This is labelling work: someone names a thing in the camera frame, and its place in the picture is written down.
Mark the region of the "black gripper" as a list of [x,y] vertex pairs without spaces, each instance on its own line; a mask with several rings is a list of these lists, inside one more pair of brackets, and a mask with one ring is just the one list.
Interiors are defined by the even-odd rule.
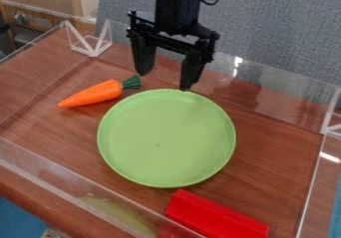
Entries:
[[136,68],[141,76],[150,73],[156,65],[157,48],[184,54],[180,89],[189,91],[200,81],[212,57],[217,32],[198,22],[200,5],[214,6],[220,0],[157,0],[156,13],[132,10],[132,40]]

